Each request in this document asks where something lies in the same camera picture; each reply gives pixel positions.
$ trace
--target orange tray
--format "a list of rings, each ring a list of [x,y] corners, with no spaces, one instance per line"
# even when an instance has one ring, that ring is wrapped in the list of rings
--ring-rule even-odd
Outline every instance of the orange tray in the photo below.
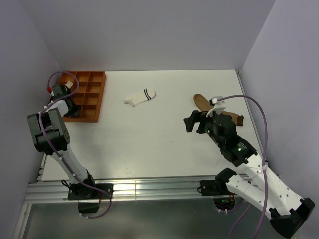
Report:
[[[79,80],[78,91],[71,96],[74,103],[81,107],[79,117],[63,117],[65,122],[97,123],[100,115],[103,90],[106,80],[104,71],[69,71]],[[63,73],[59,84],[73,82],[71,91],[77,86],[75,79]]]

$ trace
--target white table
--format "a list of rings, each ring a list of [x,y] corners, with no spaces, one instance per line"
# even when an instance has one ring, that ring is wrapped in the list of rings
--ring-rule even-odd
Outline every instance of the white table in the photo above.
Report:
[[[106,72],[98,123],[67,123],[71,148],[95,179],[216,175],[233,168],[219,148],[183,119],[198,109],[193,95],[242,94],[235,70]],[[135,107],[124,104],[128,93],[151,88],[156,96]],[[244,115],[238,134],[260,153],[243,98],[227,100],[227,111]],[[67,179],[58,163],[47,157],[43,181]]]

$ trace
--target purple cable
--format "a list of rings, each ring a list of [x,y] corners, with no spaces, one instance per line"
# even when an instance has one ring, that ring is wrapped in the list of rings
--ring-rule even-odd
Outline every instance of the purple cable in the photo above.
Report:
[[[243,98],[248,98],[250,100],[252,100],[259,108],[262,116],[263,116],[263,120],[264,120],[264,126],[265,126],[265,142],[264,142],[264,152],[263,152],[263,157],[262,157],[262,166],[265,166],[265,162],[266,162],[266,153],[267,153],[267,144],[268,144],[268,127],[267,127],[267,121],[266,121],[266,116],[265,113],[263,111],[263,109],[261,108],[260,104],[252,97],[247,96],[247,95],[233,95],[233,96],[227,96],[227,97],[223,97],[223,98],[219,98],[217,99],[218,101],[223,101],[226,99],[230,99],[230,98],[234,98],[234,97],[243,97]],[[265,181],[265,198],[264,198],[264,206],[261,212],[261,216],[260,219],[258,221],[258,225],[256,227],[255,233],[253,235],[253,239],[255,239],[259,233],[259,230],[261,228],[261,225],[263,223],[264,220],[264,216],[266,213],[266,208],[267,208],[267,200],[268,200],[268,182],[267,182],[267,174],[266,171],[263,170],[263,175],[264,175],[264,181]],[[239,217],[239,219],[234,223],[234,225],[232,226],[232,228],[230,229],[229,232],[229,236],[231,235],[233,229],[235,228],[235,225],[240,221],[240,219],[242,219],[242,216]]]
[[[59,100],[61,100],[61,99],[63,99],[63,98],[69,97],[69,96],[73,95],[74,93],[76,93],[76,91],[79,89],[79,81],[78,81],[78,79],[77,79],[73,74],[71,74],[70,72],[67,72],[67,71],[57,71],[57,72],[53,73],[53,74],[49,77],[48,83],[47,83],[47,86],[48,86],[48,87],[50,86],[51,78],[52,78],[55,74],[58,74],[58,73],[66,73],[66,74],[69,74],[69,75],[73,76],[74,79],[75,79],[75,81],[76,81],[76,83],[77,83],[76,89],[75,89],[73,92],[71,92],[70,94],[68,94],[68,95],[66,95],[66,96],[63,96],[63,97],[60,97],[60,98],[56,99],[56,100],[53,101],[53,102],[50,102],[46,108],[42,109],[42,110],[39,112],[39,125],[40,125],[40,128],[41,128],[41,131],[42,131],[42,133],[43,133],[44,138],[46,139],[47,143],[49,144],[49,146],[51,147],[51,149],[53,150],[53,152],[55,152],[58,157],[62,157],[62,159],[63,159],[63,156],[56,150],[56,148],[54,147],[54,145],[52,144],[52,142],[49,140],[48,135],[47,135],[46,132],[45,132],[45,129],[44,129],[44,126],[43,126],[43,123],[42,123],[42,114],[43,114],[48,108],[50,108],[50,106],[53,105],[55,102],[57,102],[57,101],[59,101]],[[69,165],[67,162],[65,162],[64,160],[63,160],[62,162],[64,163],[65,167],[70,171],[70,173],[73,175],[74,172],[73,172],[73,170],[71,169],[70,165]],[[89,219],[94,219],[94,218],[99,218],[99,217],[105,215],[105,214],[109,211],[109,209],[110,209],[110,207],[111,207],[111,204],[112,204],[111,195],[108,194],[107,192],[105,192],[104,190],[101,190],[101,189],[99,189],[99,188],[92,187],[92,186],[90,186],[90,185],[88,185],[88,184],[86,184],[86,183],[83,183],[76,175],[74,176],[74,178],[75,178],[80,184],[82,184],[83,186],[85,186],[85,187],[87,187],[87,188],[90,188],[90,189],[93,189],[93,190],[96,190],[96,191],[98,191],[98,192],[100,192],[100,193],[103,193],[103,194],[107,195],[108,197],[110,197],[109,206],[108,206],[108,208],[107,208],[103,213],[101,213],[101,214],[99,214],[99,215],[97,215],[97,216],[87,216],[87,215],[84,215],[84,214],[81,215],[81,216],[83,216],[83,217],[85,217],[85,218],[89,218]]]
[[[242,199],[240,201],[240,203],[236,206],[236,207],[233,207],[231,210],[227,210],[227,213],[232,213],[233,211],[237,210],[238,208],[240,208],[242,205],[244,204],[244,200]]]
[[[239,223],[239,221],[246,215],[246,213],[248,212],[248,210],[250,209],[250,204],[247,206],[246,210],[243,212],[242,215],[240,215],[240,217],[235,221],[235,223],[233,224],[233,226],[231,227],[229,234],[228,234],[228,238],[230,238],[231,234],[233,233],[233,230],[235,229],[235,226]]]

